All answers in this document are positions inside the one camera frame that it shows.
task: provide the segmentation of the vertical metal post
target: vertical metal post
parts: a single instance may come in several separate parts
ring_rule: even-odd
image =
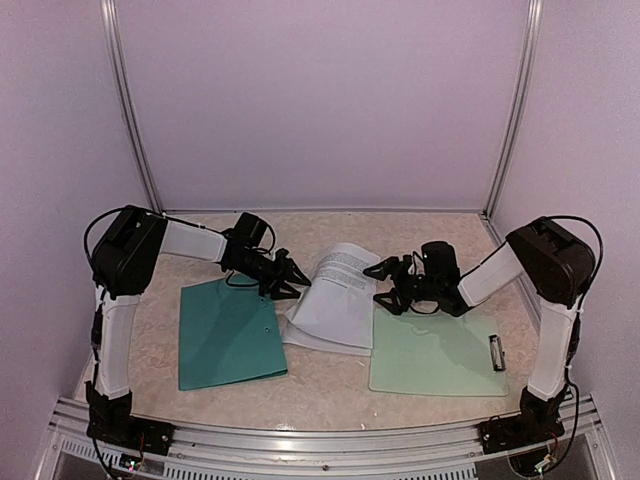
[[[511,112],[509,114],[509,123],[507,124],[507,132],[502,142],[500,150],[500,160],[498,168],[493,177],[489,198],[484,208],[484,214],[492,220],[498,205],[498,200],[502,194],[504,183],[507,178],[509,164],[513,156],[513,149],[518,138],[518,130],[524,112],[524,106],[527,99],[527,90],[529,88],[529,80],[533,70],[533,62],[536,52],[536,44],[538,43],[538,33],[540,31],[540,17],[542,14],[542,0],[529,0],[529,15],[527,17],[527,26],[525,29],[524,45],[522,47],[522,56],[520,58],[520,67],[518,69],[518,81],[516,91],[511,104]]]
[[[147,160],[140,128],[133,108],[131,100],[131,92],[127,81],[127,72],[125,69],[124,55],[122,53],[122,42],[120,40],[120,32],[118,30],[118,16],[116,12],[115,0],[100,0],[102,10],[102,21],[104,23],[104,31],[107,37],[107,48],[109,50],[109,58],[111,67],[116,80],[116,89],[120,98],[120,106],[122,108],[122,116],[129,134],[129,141],[133,149],[133,155],[144,187],[144,192],[152,210],[162,212],[162,201],[158,189],[153,180],[151,168]]]

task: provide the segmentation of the table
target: table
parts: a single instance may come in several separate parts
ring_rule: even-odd
[[[308,274],[317,255],[336,242],[351,242],[382,258],[402,255],[433,240],[451,243],[465,272],[495,246],[475,214],[422,212],[261,213],[277,234],[277,247],[291,252]],[[222,230],[238,214],[184,218]],[[180,392],[178,329],[180,289],[223,276],[203,261],[161,256],[134,320],[129,374],[133,413],[169,421],[268,430],[371,430],[444,424],[518,410],[533,369],[536,332],[515,287],[494,295],[476,313],[498,322],[506,352],[510,393],[506,397],[397,395],[368,389],[369,359],[285,345],[289,374],[268,380]],[[388,291],[390,282],[379,282]],[[282,312],[293,301],[276,302]],[[92,366],[85,372],[90,378]]]

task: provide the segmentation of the document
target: document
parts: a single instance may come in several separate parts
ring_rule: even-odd
[[[362,270],[379,261],[378,255],[351,243],[339,243],[327,249],[320,256],[311,287],[286,313],[302,333],[293,331],[287,335],[285,329],[283,341],[300,345],[306,334],[315,337],[313,341],[307,338],[308,345],[304,346],[310,348],[328,350],[322,348],[320,340],[371,349],[376,281],[365,277]]]

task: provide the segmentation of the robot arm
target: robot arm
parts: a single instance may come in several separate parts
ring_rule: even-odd
[[[460,276],[455,251],[445,242],[422,246],[419,257],[391,257],[363,273],[378,280],[388,276],[394,287],[374,300],[395,315],[412,302],[434,301],[460,316],[480,305],[520,275],[527,275],[540,298],[541,323],[533,373],[520,401],[521,414],[480,426],[485,453],[519,448],[564,434],[558,409],[567,391],[565,377],[577,348],[580,310],[593,281],[596,261],[591,248],[576,236],[541,217],[509,235],[506,242],[476,268]]]
[[[145,439],[145,451],[168,451],[170,424],[130,416],[128,376],[133,318],[160,254],[219,263],[223,272],[244,273],[257,281],[260,295],[273,300],[298,298],[300,293],[290,283],[310,285],[287,250],[278,250],[273,259],[265,256],[268,251],[259,245],[267,228],[271,227],[249,213],[243,213],[233,228],[216,232],[139,207],[120,209],[90,256],[96,283],[91,331],[96,374],[86,386],[91,438],[136,450]]]

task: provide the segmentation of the paper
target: paper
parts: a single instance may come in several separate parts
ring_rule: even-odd
[[[489,337],[495,319],[467,313],[393,316],[377,309],[369,388],[380,392],[499,397],[506,372],[495,372]]]
[[[377,255],[351,243],[329,248],[320,257],[311,287],[286,313],[287,318],[298,330],[315,339],[371,349],[376,281],[365,277],[362,270],[379,261]],[[290,341],[293,338],[302,341],[297,332],[285,335],[284,341],[296,343]],[[309,343],[316,346],[304,346],[321,346],[314,339]]]
[[[314,350],[322,350],[325,352],[342,353],[345,355],[358,355],[361,357],[369,357],[371,350],[368,348],[354,347],[352,345],[344,345],[343,343],[329,342],[308,333],[304,333],[291,322],[287,322],[282,332],[282,341],[292,345],[313,348]]]
[[[253,283],[235,275],[234,283]],[[181,391],[287,373],[273,302],[258,288],[216,280],[182,289],[178,386]]]

